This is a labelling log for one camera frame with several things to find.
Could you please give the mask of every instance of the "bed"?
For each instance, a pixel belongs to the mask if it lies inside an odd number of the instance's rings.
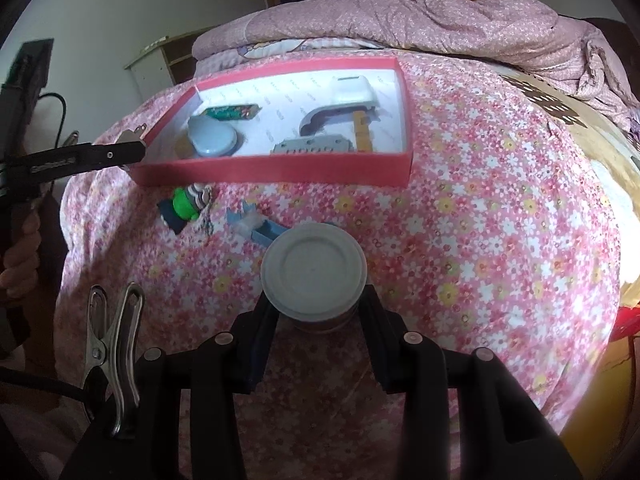
[[[533,0],[311,0],[207,32],[193,54],[193,81],[98,142],[152,126],[219,70],[391,55],[414,110],[409,186],[212,183],[215,201],[176,236],[156,208],[170,189],[143,189],[119,168],[74,177],[61,209],[60,377],[81,379],[94,283],[112,296],[132,280],[145,289],[138,354],[194,348],[251,309],[264,248],[225,224],[244,199],[285,226],[347,230],[386,308],[444,348],[494,350],[561,431],[618,307],[640,299],[640,171],[624,134],[638,102],[599,31]],[[356,319],[313,337],[281,319],[264,381],[236,405],[250,478],[389,478],[402,397],[377,386]],[[186,474],[188,413],[184,396]],[[454,398],[450,415],[456,469]]]

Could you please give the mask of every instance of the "green toy figure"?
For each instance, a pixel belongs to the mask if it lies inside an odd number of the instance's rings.
[[[161,200],[158,209],[164,223],[174,233],[180,234],[188,222],[198,219],[210,199],[209,187],[205,184],[191,184],[176,188],[173,199]]]

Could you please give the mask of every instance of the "pink floral bedsheet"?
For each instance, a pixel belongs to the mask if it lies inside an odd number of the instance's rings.
[[[225,225],[225,209],[245,198],[287,226],[331,221],[350,232],[387,308],[444,348],[493,349],[560,431],[618,308],[620,243],[607,200],[565,126],[489,68],[396,56],[417,110],[406,189],[217,183],[216,201],[175,236],[156,208],[169,189],[138,187],[117,168],[74,177],[62,203],[69,254],[55,317],[60,376],[81,379],[94,283],[113,297],[130,280],[145,289],[139,353],[194,348],[251,309],[264,248]],[[162,92],[101,141],[151,126],[191,84]],[[249,478],[389,478],[402,396],[375,383],[357,318],[318,336],[281,319],[264,381],[236,403]],[[185,404],[185,470],[188,415]]]

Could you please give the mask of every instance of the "red box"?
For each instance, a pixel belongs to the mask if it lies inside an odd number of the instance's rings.
[[[402,119],[404,132],[401,132],[404,149],[401,152],[220,156],[216,158],[176,158],[161,162],[147,160],[154,147],[154,142],[165,142],[162,139],[171,142],[172,132],[175,132],[176,136],[178,135],[179,124],[184,124],[186,120],[184,117],[185,113],[188,113],[186,112],[188,103],[201,92],[242,81],[255,81],[257,78],[283,74],[324,70],[389,69],[396,74],[400,101],[398,106],[404,111]],[[393,56],[289,60],[223,73],[185,91],[160,120],[146,131],[143,140],[147,145],[147,156],[141,162],[132,165],[129,168],[129,174],[141,186],[186,186],[193,182],[322,182],[406,187],[411,173],[413,156],[412,133],[414,129],[413,117],[415,116],[413,106],[409,99],[402,70],[398,60]]]

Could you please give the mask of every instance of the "finger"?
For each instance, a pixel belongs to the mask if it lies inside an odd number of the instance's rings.
[[[38,273],[35,270],[32,270],[26,280],[21,282],[19,285],[12,286],[12,288],[7,289],[6,294],[9,298],[17,300],[18,298],[26,296],[36,288],[36,285],[38,285]]]
[[[31,258],[40,245],[40,233],[34,232],[31,235],[26,235],[15,244],[13,247],[4,253],[4,268],[10,269],[11,267],[18,266],[23,261]]]
[[[5,269],[2,274],[0,274],[0,288],[12,288],[18,285],[20,282],[26,280],[39,265],[40,258],[38,257],[38,253],[35,253],[20,265]]]
[[[22,224],[22,232],[26,235],[32,235],[40,228],[40,216],[37,211],[32,211]]]

